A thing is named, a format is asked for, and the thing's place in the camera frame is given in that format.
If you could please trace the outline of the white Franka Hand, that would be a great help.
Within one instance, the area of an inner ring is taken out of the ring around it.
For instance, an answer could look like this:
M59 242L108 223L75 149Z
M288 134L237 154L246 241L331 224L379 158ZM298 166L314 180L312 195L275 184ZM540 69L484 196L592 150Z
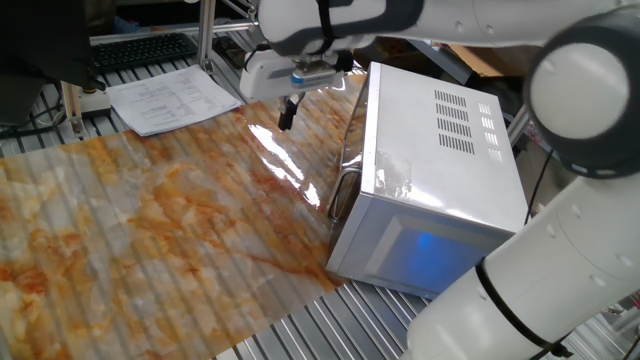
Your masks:
M344 71L336 70L325 60L300 62L265 50L246 56L240 90L251 101L282 97L278 128L288 131L306 92L337 85L344 76ZM284 97L293 94L297 95L296 102Z

